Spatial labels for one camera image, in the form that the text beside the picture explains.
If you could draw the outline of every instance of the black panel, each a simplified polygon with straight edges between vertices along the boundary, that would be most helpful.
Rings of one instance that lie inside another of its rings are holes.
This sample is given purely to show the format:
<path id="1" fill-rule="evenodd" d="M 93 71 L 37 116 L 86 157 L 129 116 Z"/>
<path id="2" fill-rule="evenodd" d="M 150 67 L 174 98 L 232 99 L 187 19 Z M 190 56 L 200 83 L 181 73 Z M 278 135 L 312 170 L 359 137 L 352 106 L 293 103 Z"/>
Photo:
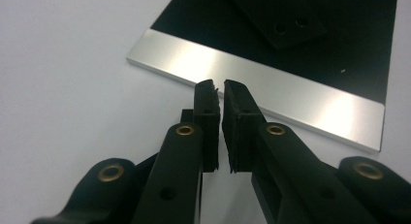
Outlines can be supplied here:
<path id="1" fill-rule="evenodd" d="M 173 0 L 152 28 L 385 103 L 396 0 L 306 1 L 328 33 L 282 50 L 231 0 Z"/>

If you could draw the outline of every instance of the mounting hole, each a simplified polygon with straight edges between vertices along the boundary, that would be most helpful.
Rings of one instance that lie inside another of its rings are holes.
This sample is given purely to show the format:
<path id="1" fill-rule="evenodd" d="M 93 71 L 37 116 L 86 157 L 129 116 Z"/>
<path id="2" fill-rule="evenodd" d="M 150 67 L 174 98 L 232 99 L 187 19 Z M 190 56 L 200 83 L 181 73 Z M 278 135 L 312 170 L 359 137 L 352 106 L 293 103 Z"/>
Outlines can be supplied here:
<path id="1" fill-rule="evenodd" d="M 285 25 L 277 24 L 274 26 L 274 31 L 279 35 L 284 35 L 287 32 Z"/>
<path id="2" fill-rule="evenodd" d="M 308 20 L 305 18 L 298 18 L 296 19 L 296 26 L 300 28 L 304 28 L 308 25 Z"/>
<path id="3" fill-rule="evenodd" d="M 327 200 L 335 199 L 335 192 L 329 187 L 320 188 L 320 196 Z"/>
<path id="4" fill-rule="evenodd" d="M 120 164 L 110 164 L 100 170 L 98 178 L 102 182 L 110 182 L 120 178 L 124 174 L 124 168 Z"/>
<path id="5" fill-rule="evenodd" d="M 195 132 L 194 128 L 189 125 L 180 126 L 175 131 L 182 136 L 192 135 Z"/>
<path id="6" fill-rule="evenodd" d="M 165 187 L 160 191 L 160 197 L 164 201 L 171 201 L 177 196 L 176 189 L 174 187 Z"/>
<path id="7" fill-rule="evenodd" d="M 354 170 L 361 176 L 370 179 L 381 179 L 384 177 L 383 172 L 374 165 L 365 162 L 358 162 L 354 164 Z"/>
<path id="8" fill-rule="evenodd" d="M 267 127 L 267 132 L 269 132 L 272 135 L 283 135 L 285 134 L 285 130 L 278 125 L 269 125 L 269 127 Z"/>

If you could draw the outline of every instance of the aluminum plate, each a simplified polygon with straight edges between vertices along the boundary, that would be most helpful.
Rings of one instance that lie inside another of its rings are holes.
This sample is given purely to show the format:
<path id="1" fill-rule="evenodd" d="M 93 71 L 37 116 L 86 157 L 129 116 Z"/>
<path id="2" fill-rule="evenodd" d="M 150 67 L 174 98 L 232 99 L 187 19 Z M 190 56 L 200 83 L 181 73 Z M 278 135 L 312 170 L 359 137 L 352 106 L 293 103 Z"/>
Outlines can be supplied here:
<path id="1" fill-rule="evenodd" d="M 367 151 L 380 151 L 384 105 L 214 48 L 148 29 L 127 56 L 139 67 L 193 85 L 244 83 L 261 110 Z"/>

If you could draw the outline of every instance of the white background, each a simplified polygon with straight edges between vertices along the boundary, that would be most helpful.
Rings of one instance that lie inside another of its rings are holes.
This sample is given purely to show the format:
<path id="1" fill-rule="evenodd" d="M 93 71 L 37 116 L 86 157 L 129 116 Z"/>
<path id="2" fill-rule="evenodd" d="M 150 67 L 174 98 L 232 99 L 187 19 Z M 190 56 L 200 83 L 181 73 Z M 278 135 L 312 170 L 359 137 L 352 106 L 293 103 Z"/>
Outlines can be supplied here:
<path id="1" fill-rule="evenodd" d="M 170 1 L 0 0 L 0 223 L 57 214 L 94 164 L 140 163 L 192 108 L 192 87 L 125 59 Z M 382 151 L 290 125 L 321 160 L 363 155 L 411 181 L 410 14 L 411 0 L 398 0 Z M 229 174 L 220 138 L 202 223 L 266 223 L 250 175 Z"/>

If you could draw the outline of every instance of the silver metal strip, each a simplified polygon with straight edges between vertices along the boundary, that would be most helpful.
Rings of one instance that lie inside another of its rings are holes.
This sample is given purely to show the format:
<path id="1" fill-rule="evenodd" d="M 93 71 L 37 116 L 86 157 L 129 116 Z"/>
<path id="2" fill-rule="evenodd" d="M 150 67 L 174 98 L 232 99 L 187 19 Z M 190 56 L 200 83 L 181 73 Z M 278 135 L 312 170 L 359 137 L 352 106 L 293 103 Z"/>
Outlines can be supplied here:
<path id="1" fill-rule="evenodd" d="M 193 86 L 213 79 L 220 92 L 224 80 L 237 80 L 269 115 L 361 149 L 380 150 L 385 107 L 363 97 L 152 29 L 127 60 Z"/>

